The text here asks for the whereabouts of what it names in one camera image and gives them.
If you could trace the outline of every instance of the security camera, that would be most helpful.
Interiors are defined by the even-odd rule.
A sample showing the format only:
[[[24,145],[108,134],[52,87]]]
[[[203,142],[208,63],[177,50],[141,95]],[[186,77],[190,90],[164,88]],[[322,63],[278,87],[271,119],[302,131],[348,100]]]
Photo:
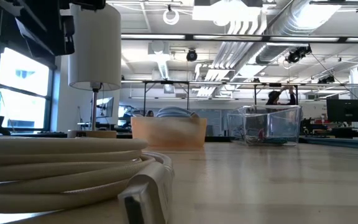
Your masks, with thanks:
[[[188,62],[194,62],[197,60],[197,53],[195,49],[190,49],[187,53],[186,59]]]

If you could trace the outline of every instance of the clear plastic container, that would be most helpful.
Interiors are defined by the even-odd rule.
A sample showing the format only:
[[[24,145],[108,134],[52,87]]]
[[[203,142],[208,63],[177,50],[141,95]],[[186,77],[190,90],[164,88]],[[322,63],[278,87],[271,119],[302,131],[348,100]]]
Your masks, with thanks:
[[[229,134],[248,145],[295,146],[299,139],[300,106],[243,106],[228,114]]]
[[[132,137],[144,139],[151,147],[202,148],[205,118],[132,117]]]

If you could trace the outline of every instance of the table surface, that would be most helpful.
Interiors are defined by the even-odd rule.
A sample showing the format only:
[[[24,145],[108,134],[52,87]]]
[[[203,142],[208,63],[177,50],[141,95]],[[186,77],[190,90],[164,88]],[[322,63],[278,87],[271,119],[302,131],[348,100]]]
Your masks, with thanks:
[[[163,151],[173,160],[171,224],[358,223],[358,149],[206,143]],[[0,223],[122,223],[116,200]]]

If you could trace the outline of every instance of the orange plastic container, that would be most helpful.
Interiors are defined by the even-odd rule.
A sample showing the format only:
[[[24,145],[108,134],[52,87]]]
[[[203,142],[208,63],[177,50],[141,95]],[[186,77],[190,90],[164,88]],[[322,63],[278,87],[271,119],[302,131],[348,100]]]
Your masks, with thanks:
[[[132,117],[132,137],[151,147],[203,147],[206,118]]]

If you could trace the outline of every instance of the desk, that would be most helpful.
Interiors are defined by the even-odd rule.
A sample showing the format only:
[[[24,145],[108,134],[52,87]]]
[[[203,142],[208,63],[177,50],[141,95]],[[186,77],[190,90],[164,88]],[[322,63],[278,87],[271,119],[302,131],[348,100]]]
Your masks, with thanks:
[[[176,174],[170,224],[358,223],[358,149],[206,143],[163,153]],[[122,222],[112,200],[18,223]]]

